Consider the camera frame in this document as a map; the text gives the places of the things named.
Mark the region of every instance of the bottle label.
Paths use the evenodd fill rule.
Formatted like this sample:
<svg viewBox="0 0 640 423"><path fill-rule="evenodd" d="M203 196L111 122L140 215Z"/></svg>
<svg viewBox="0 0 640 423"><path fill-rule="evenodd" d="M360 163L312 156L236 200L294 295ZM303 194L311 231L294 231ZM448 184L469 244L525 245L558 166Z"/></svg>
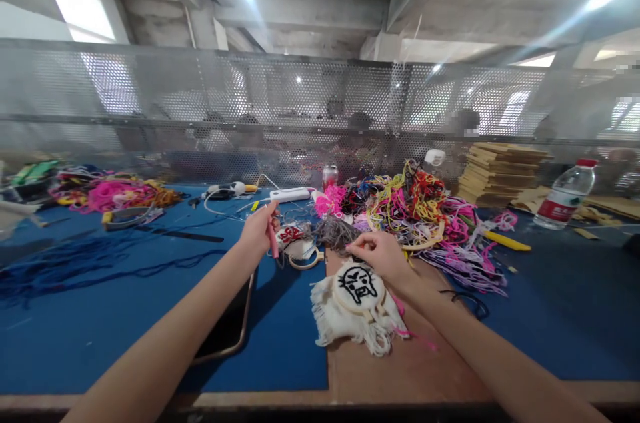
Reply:
<svg viewBox="0 0 640 423"><path fill-rule="evenodd" d="M584 199L585 196L581 194L552 189L538 209L538 214L559 222L568 222Z"/></svg>

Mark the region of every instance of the black embroidery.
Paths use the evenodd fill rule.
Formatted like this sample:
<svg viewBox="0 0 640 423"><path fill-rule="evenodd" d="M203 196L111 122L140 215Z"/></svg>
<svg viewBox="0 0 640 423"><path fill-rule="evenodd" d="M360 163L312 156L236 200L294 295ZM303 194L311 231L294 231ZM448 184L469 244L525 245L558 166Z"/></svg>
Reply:
<svg viewBox="0 0 640 423"><path fill-rule="evenodd" d="M362 297L371 295L374 298L378 292L373 287L373 274L369 268L352 266L342 276L338 277L340 288L345 288L353 301L360 306Z"/></svg>

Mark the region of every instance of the cardboard stack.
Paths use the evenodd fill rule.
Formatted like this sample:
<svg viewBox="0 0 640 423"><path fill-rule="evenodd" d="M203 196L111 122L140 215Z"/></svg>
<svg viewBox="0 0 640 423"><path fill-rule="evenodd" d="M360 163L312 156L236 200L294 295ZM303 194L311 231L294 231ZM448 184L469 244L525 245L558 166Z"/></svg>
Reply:
<svg viewBox="0 0 640 423"><path fill-rule="evenodd" d="M478 206L505 207L531 187L545 151L503 143L476 143L467 154L457 196Z"/></svg>

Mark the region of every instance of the hand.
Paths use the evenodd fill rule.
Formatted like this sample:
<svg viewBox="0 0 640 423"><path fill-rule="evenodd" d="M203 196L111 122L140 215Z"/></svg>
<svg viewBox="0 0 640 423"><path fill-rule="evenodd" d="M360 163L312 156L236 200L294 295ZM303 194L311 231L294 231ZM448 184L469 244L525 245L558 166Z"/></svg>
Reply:
<svg viewBox="0 0 640 423"><path fill-rule="evenodd" d="M269 228L267 225L273 225L273 230L276 233L280 231L280 220L277 218L280 211L278 211L277 208L278 201L272 201L249 216L247 221L245 221L239 242L251 248L258 249L261 255L266 253L271 247Z"/></svg>
<svg viewBox="0 0 640 423"><path fill-rule="evenodd" d="M415 278L395 236L385 232L362 233L347 245L347 251L365 260L373 270L396 289Z"/></svg>

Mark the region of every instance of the gray yarn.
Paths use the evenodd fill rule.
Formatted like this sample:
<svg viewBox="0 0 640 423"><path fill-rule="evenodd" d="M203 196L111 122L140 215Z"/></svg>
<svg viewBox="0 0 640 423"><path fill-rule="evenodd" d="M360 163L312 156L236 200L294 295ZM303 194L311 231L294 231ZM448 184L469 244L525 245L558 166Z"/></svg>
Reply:
<svg viewBox="0 0 640 423"><path fill-rule="evenodd" d="M317 235L318 240L342 257L351 255L345 249L345 246L358 238L360 233L362 233L360 230L336 218L334 215L326 215L313 230L313 234Z"/></svg>

